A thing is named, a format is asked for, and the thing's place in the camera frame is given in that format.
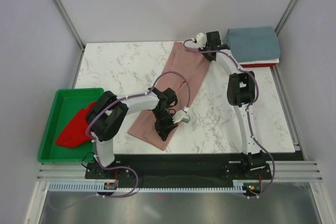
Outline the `pink printed t-shirt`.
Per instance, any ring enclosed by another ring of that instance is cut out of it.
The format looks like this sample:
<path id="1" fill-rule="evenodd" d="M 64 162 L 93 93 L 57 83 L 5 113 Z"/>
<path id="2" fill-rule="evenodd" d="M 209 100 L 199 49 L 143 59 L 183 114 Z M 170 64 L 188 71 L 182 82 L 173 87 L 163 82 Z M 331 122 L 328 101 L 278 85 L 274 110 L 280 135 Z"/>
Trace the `pink printed t-shirt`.
<path id="1" fill-rule="evenodd" d="M 185 106 L 190 107 L 199 92 L 209 65 L 210 62 L 202 54 L 188 51 L 182 43 L 175 42 L 163 72 L 180 73 L 187 82 L 180 76 L 169 73 L 161 77 L 155 87 L 160 91 L 167 88 L 175 91 L 178 100 L 174 107 L 175 111 L 181 110 Z M 154 123 L 154 114 L 151 111 L 142 111 L 129 128 L 128 134 L 164 151 L 177 129 L 174 129 L 168 135 L 167 140 L 163 141 L 157 134 Z"/>

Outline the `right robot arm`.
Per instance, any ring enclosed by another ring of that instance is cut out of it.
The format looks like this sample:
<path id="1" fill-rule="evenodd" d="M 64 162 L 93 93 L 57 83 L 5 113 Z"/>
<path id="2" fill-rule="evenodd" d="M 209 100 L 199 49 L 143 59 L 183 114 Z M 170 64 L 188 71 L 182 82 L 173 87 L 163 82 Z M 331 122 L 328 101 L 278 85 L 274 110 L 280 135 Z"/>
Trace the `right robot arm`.
<path id="1" fill-rule="evenodd" d="M 229 77 L 227 100 L 236 112 L 242 139 L 240 172 L 245 178 L 254 178 L 259 169 L 266 166 L 264 149 L 257 142 L 253 119 L 253 104 L 259 97 L 255 74 L 238 63 L 229 47 L 222 44 L 219 32 L 199 33 L 194 43 L 208 61 L 219 64 Z"/>

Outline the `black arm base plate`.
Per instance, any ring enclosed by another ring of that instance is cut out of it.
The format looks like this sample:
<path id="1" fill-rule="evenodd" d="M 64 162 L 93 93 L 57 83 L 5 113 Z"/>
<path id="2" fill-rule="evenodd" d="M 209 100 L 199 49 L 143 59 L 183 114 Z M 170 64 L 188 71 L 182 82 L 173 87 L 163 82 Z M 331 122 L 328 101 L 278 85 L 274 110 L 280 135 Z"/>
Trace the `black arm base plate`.
<path id="1" fill-rule="evenodd" d="M 145 176 L 198 176 L 224 179 L 267 180 L 271 179 L 271 166 L 245 173 L 241 167 L 241 154 L 117 154 L 110 165 L 116 170 L 102 169 L 96 161 L 90 162 L 86 179 Z"/>

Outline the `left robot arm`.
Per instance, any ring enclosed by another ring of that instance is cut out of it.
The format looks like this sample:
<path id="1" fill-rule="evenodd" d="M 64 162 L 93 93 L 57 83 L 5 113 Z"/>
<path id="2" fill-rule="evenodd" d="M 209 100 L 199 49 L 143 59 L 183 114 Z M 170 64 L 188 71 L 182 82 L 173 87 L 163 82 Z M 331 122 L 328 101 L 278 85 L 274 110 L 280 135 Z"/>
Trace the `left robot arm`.
<path id="1" fill-rule="evenodd" d="M 154 132 L 165 142 L 177 127 L 169 109 L 178 102 L 175 91 L 167 88 L 160 91 L 151 88 L 148 92 L 118 97 L 106 91 L 86 114 L 88 126 L 85 135 L 94 142 L 94 158 L 98 163 L 97 173 L 103 178 L 111 178 L 115 173 L 113 164 L 113 138 L 117 135 L 127 115 L 151 111 L 155 118 Z"/>

